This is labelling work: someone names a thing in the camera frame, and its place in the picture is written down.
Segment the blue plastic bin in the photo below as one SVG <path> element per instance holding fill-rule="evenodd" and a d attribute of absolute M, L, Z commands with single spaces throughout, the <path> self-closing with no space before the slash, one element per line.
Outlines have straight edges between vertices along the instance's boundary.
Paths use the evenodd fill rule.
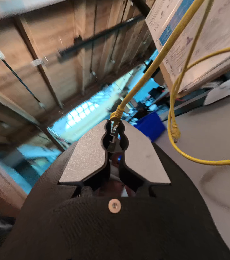
<path fill-rule="evenodd" d="M 148 137 L 151 142 L 155 142 L 166 129 L 156 111 L 138 120 L 134 127 Z"/>

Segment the grey desk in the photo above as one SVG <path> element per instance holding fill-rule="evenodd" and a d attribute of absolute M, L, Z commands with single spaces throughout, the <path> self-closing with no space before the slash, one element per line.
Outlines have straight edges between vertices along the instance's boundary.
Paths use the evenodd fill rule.
<path fill-rule="evenodd" d="M 204 160 L 230 159 L 230 96 L 176 118 L 178 147 Z M 194 163 L 178 154 L 165 131 L 155 143 L 191 178 L 203 196 L 215 225 L 230 248 L 230 166 Z"/>

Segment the black ceiling light rail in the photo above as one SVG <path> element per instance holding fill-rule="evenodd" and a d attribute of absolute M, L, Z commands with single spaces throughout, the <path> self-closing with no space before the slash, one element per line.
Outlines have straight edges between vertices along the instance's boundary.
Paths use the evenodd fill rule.
<path fill-rule="evenodd" d="M 145 19 L 145 17 L 143 15 L 138 15 L 138 16 L 128 19 L 127 21 L 121 22 L 119 24 L 116 24 L 115 26 L 107 28 L 97 34 L 94 34 L 91 37 L 86 38 L 85 40 L 83 40 L 81 37 L 78 37 L 77 41 L 72 46 L 59 51 L 58 58 L 61 61 L 66 60 L 66 59 L 72 57 L 73 53 L 75 53 L 77 50 L 85 48 L 88 45 L 92 45 L 95 41 L 97 41 L 101 38 L 107 38 L 111 34 L 118 32 L 120 29 L 129 27 L 129 26 L 133 26 L 137 22 L 143 21 L 144 19 Z"/>

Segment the person's left hand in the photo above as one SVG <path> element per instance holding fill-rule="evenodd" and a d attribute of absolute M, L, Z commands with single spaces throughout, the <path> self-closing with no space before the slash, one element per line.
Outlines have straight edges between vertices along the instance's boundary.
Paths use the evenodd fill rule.
<path fill-rule="evenodd" d="M 135 192 L 117 180 L 105 181 L 98 191 L 99 197 L 134 197 Z"/>

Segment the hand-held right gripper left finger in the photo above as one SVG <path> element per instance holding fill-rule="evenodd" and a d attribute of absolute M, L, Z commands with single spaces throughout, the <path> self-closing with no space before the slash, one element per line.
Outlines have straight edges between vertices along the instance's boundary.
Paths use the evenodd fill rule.
<path fill-rule="evenodd" d="M 108 120 L 103 120 L 86 132 L 77 142 L 60 177 L 60 184 L 84 184 L 107 165 L 104 138 L 108 134 Z"/>

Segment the document stand with instruction sheet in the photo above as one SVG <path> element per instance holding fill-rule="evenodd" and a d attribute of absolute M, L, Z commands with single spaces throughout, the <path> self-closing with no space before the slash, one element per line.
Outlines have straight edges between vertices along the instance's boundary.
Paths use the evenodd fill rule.
<path fill-rule="evenodd" d="M 193 2 L 192 0 L 154 2 L 145 21 L 158 51 L 162 49 Z M 182 71 L 207 4 L 208 1 L 203 2 L 163 60 L 172 83 Z M 213 2 L 189 65 L 227 47 L 230 47 L 230 0 L 217 0 Z M 184 94 L 185 91 L 191 91 L 196 83 L 220 71 L 228 64 L 230 64 L 230 52 L 198 63 L 185 73 L 178 93 Z"/>

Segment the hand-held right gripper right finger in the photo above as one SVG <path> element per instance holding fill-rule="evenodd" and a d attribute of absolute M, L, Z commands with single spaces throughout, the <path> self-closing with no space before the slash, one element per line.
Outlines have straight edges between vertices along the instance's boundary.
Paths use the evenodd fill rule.
<path fill-rule="evenodd" d="M 169 185 L 171 181 L 150 139 L 127 121 L 120 122 L 121 163 L 148 185 Z"/>

